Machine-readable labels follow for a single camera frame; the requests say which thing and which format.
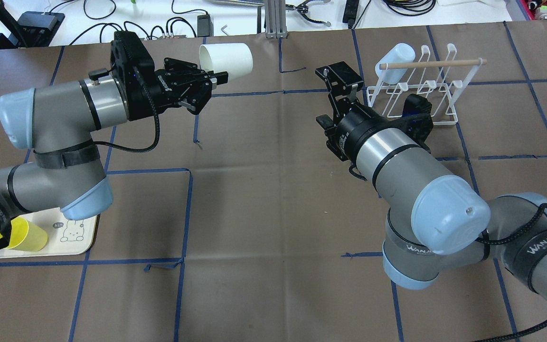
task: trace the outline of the yellow cup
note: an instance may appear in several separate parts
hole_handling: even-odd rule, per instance
[[[6,249],[16,251],[37,252],[46,246],[47,232],[37,227],[35,223],[17,217],[11,221],[11,237]]]

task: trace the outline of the metal post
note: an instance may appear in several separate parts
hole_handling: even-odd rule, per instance
[[[267,19],[267,31],[265,37],[286,38],[286,1],[265,0],[265,18]]]

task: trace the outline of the cup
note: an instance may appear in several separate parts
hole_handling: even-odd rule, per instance
[[[245,43],[206,44],[199,47],[199,63],[206,71],[227,71],[234,80],[252,72],[252,52]]]
[[[382,70],[379,65],[383,63],[410,63],[415,60],[415,50],[406,44],[399,43],[375,65],[375,73],[382,78],[383,82],[389,85],[395,85],[400,82],[407,69]]]
[[[37,252],[45,247],[46,243],[47,232],[37,227],[35,223],[22,217],[14,218],[11,221],[11,237],[9,238],[9,246],[6,249]]]

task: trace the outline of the wooden handle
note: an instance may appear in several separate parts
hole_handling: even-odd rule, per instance
[[[472,65],[485,65],[487,60],[455,60],[455,61],[415,61],[411,63],[381,63],[379,68],[388,69],[412,69],[413,67],[469,67]]]

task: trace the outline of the cartoon bear drawing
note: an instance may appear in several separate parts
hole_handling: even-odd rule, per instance
[[[67,221],[67,227],[63,231],[63,237],[60,238],[60,242],[70,241],[82,241],[84,234],[83,220],[81,221]]]

